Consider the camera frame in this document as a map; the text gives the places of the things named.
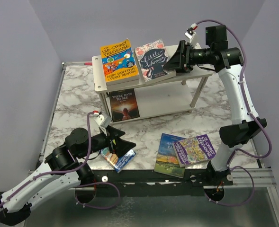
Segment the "yellow 130-Storey Treehouse book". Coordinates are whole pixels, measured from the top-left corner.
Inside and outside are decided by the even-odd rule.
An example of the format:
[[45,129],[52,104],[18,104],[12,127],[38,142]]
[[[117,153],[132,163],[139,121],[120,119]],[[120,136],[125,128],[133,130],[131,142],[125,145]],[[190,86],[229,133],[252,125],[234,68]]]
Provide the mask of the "yellow 130-Storey Treehouse book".
[[139,80],[139,70],[129,39],[100,47],[100,54],[106,85]]

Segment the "Little Women floral book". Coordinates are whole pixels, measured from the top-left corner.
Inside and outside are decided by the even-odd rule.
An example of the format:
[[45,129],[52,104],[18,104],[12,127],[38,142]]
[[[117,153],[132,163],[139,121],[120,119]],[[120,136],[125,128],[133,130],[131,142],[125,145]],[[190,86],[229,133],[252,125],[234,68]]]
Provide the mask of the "Little Women floral book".
[[175,70],[164,70],[170,56],[162,39],[134,49],[138,66],[146,85],[154,84],[176,76]]

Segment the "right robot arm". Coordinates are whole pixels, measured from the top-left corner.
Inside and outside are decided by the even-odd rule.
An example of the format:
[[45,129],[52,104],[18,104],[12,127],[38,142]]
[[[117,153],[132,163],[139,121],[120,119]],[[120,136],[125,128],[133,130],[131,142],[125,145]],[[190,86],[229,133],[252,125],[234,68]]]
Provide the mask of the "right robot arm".
[[246,57],[243,47],[228,46],[225,25],[206,27],[205,49],[194,48],[191,40],[194,37],[197,24],[193,24],[185,33],[189,41],[181,40],[175,53],[164,65],[165,70],[175,70],[177,73],[189,73],[195,65],[209,64],[221,79],[231,108],[231,125],[221,127],[219,135],[220,147],[207,165],[202,177],[197,180],[216,185],[229,174],[229,164],[235,151],[263,131],[267,126],[266,119],[259,117],[246,85],[244,69]]

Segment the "blue Animal Farm book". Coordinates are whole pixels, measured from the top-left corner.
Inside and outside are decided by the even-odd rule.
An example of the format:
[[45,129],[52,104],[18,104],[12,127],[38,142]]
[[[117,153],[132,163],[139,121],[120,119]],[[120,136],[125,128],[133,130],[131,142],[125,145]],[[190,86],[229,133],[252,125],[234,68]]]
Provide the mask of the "blue Animal Farm book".
[[183,137],[163,133],[161,136],[154,171],[157,173],[183,178],[185,169],[180,167],[173,143],[183,140]]

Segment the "purple 117-Storey Treehouse book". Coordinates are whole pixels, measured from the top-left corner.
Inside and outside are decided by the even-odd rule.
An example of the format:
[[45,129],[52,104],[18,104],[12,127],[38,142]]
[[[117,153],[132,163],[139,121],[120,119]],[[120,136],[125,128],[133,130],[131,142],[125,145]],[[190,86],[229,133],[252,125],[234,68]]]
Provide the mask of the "purple 117-Storey Treehouse book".
[[119,90],[120,88],[125,88],[133,85],[138,85],[140,80],[133,80],[133,81],[128,81],[128,82],[123,82],[123,83],[118,83],[114,85],[107,85],[107,90]]

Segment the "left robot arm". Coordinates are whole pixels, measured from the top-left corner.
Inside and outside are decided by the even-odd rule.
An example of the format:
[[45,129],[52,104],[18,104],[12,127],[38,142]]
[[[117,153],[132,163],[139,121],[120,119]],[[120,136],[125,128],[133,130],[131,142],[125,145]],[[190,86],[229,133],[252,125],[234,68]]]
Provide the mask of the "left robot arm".
[[53,194],[94,184],[96,179],[87,163],[90,154],[108,148],[122,157],[136,146],[121,139],[124,134],[112,126],[95,136],[85,128],[74,129],[24,181],[11,190],[0,192],[0,223],[14,226],[27,219],[35,205]]

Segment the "purple 52-Storey Treehouse book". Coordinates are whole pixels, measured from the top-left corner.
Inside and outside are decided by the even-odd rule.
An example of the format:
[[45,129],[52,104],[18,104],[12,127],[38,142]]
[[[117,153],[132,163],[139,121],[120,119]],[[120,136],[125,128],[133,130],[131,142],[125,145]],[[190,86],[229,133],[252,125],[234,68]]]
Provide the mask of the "purple 52-Storey Treehouse book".
[[180,167],[209,161],[216,155],[216,151],[206,134],[175,141],[173,149]]

